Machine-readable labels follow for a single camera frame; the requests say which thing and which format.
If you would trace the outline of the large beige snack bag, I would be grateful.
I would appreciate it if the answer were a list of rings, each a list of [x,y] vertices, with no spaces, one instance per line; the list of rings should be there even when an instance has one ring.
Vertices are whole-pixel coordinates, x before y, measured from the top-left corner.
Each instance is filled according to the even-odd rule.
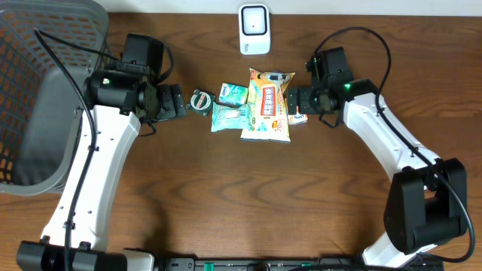
[[[241,133],[247,141],[291,141],[288,109],[284,92],[295,73],[260,72],[250,68],[247,104],[250,107],[249,127]]]

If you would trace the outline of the teal white tissue pack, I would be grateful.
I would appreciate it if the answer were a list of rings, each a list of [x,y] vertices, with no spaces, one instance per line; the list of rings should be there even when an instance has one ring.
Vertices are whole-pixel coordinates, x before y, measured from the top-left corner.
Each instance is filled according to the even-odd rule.
[[[221,85],[219,102],[225,105],[242,106],[246,104],[249,89],[236,84],[223,83]]]

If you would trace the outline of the dark green round-label pack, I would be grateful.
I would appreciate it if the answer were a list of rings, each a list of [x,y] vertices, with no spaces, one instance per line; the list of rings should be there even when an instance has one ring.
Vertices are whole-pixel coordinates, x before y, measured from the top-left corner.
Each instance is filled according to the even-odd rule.
[[[187,109],[193,111],[203,117],[208,117],[215,102],[215,95],[203,90],[195,89],[189,103],[186,105]]]

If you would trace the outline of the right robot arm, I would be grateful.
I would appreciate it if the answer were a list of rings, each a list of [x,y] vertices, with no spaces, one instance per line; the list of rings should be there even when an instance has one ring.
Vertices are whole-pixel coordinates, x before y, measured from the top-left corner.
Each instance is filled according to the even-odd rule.
[[[288,113],[333,115],[368,146],[391,182],[384,234],[361,254],[368,266],[403,267],[415,257],[465,235],[465,167],[443,160],[404,127],[380,89],[355,79],[342,47],[316,53],[306,64],[311,86],[288,90]]]

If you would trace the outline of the orange tissue pack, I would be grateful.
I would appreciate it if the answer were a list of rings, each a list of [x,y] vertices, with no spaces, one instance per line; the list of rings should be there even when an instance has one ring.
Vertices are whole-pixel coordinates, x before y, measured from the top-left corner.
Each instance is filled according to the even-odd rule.
[[[301,114],[299,112],[299,106],[296,106],[296,114],[288,114],[288,124],[289,125],[299,125],[306,123],[308,121],[308,116],[306,114]]]

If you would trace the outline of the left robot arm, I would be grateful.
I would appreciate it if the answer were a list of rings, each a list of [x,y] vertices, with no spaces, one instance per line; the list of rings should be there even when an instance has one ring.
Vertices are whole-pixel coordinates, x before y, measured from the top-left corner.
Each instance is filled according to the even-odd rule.
[[[37,242],[21,242],[22,270],[156,270],[155,256],[126,248],[110,253],[111,209],[125,160],[143,125],[184,116],[180,87],[163,69],[170,48],[129,34],[120,57],[73,84],[80,99],[81,137],[66,186]]]

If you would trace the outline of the mint green wipes pack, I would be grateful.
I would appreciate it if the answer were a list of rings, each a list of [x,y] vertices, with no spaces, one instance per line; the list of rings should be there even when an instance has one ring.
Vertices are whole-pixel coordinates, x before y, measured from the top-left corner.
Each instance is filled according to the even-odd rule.
[[[211,131],[224,129],[251,129],[251,108],[249,104],[233,108],[214,103],[212,107]]]

